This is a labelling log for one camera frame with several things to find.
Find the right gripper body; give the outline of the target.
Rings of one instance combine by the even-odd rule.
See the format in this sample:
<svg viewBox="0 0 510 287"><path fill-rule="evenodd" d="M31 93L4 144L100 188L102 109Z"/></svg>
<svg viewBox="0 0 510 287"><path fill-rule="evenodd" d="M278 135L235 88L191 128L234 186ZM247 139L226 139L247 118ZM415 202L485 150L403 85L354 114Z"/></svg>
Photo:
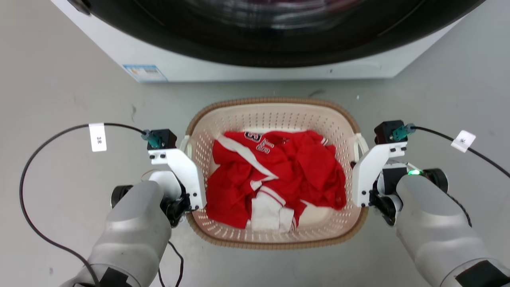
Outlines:
<svg viewBox="0 0 510 287"><path fill-rule="evenodd" d="M394 226L403 207L396 188L405 175L423 175L423 171L408 162L389 161L377 175L369 192L369 206L374 207L389 226Z"/></svg>

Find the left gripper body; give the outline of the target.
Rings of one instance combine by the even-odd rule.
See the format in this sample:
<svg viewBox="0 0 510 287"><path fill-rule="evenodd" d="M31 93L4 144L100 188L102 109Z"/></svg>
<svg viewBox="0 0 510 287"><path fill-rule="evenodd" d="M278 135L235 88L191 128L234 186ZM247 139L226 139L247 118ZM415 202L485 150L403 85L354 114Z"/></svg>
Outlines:
<svg viewBox="0 0 510 287"><path fill-rule="evenodd" d="M171 227L177 227L182 216L192 211L190 195L186 193L186 188L172 171L155 171L149 177L149 181L157 182L161 187L163 199L160 207Z"/></svg>

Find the beige perforated laundry basket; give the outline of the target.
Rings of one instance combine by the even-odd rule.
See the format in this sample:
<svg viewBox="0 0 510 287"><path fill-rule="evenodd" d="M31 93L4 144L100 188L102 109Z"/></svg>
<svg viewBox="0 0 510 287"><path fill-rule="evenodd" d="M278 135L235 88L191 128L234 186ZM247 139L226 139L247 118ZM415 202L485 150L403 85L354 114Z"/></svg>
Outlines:
<svg viewBox="0 0 510 287"><path fill-rule="evenodd" d="M352 115L341 106L319 99L247 98L206 106L191 120L180 144L202 171L205 180L215 170L213 141L226 131L298 132L313 130L336 147L335 157L346 175L347 205L340 211L308 207L292 232L253 232L212 220L204 208L186 215L190 227L204 241L226 248L295 250L319 248L352 239L365 223L368 207L353 202L351 163L369 148Z"/></svg>

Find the red and white sports jersey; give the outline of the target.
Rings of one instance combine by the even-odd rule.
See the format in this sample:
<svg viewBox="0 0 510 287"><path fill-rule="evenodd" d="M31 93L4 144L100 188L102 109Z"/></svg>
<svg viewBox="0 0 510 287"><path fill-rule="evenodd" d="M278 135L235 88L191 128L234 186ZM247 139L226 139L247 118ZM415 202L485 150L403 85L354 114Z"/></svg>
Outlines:
<svg viewBox="0 0 510 287"><path fill-rule="evenodd" d="M335 154L312 130L225 132L212 147L206 214L238 229L290 232L310 205L342 210L346 176Z"/></svg>

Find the blue energy label sticker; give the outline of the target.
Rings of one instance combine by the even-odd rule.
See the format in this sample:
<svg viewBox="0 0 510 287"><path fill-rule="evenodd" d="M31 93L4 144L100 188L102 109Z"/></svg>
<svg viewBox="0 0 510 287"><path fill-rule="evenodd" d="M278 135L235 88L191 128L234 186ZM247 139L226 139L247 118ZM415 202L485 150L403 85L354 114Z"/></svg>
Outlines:
<svg viewBox="0 0 510 287"><path fill-rule="evenodd" d="M168 79L156 65L124 64L124 70L138 83L166 83Z"/></svg>

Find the white washing machine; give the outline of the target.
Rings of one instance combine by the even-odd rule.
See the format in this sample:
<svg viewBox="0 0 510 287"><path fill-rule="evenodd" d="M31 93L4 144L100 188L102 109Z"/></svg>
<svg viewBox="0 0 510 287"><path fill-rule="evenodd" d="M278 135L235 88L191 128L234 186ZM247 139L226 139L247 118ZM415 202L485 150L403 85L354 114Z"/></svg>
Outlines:
<svg viewBox="0 0 510 287"><path fill-rule="evenodd" d="M67 0L51 1L123 70L124 64L156 65L169 83L391 79L457 25L454 22L403 47L343 63L288 69L249 68L198 60L160 49L93 15L78 12Z"/></svg>

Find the black round washing machine door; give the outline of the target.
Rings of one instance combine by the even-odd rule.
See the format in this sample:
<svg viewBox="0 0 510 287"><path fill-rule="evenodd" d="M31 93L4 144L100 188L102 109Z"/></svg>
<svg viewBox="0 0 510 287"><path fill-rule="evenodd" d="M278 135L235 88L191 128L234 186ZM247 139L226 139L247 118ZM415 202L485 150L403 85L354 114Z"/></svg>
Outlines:
<svg viewBox="0 0 510 287"><path fill-rule="evenodd" d="M402 47L486 0L64 0L126 35L195 59L315 67Z"/></svg>

